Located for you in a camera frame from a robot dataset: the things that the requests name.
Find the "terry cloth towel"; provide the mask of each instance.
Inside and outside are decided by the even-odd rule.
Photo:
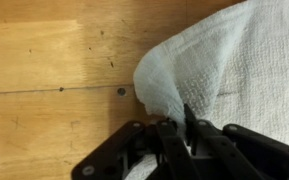
[[[217,128],[236,123],[289,144],[289,0],[249,0],[159,44],[134,74],[149,114],[183,104]]]

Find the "black plastic mechanism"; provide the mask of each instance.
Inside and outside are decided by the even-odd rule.
[[[289,180],[288,145],[236,124],[221,131],[184,109],[185,139],[173,121],[130,121],[76,165],[72,179],[122,180],[154,154],[158,166],[149,180]]]

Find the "white fabric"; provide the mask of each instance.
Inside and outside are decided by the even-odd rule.
[[[148,113],[184,125],[183,104],[289,144],[289,0],[222,10],[149,51],[134,83]]]

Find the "wooden board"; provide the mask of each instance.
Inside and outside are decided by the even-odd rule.
[[[70,179],[123,123],[148,122],[141,57],[237,2],[0,0],[0,179]]]

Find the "wooden surface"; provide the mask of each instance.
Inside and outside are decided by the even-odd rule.
[[[237,2],[0,0],[0,179],[70,179],[123,123],[148,122],[141,57]]]

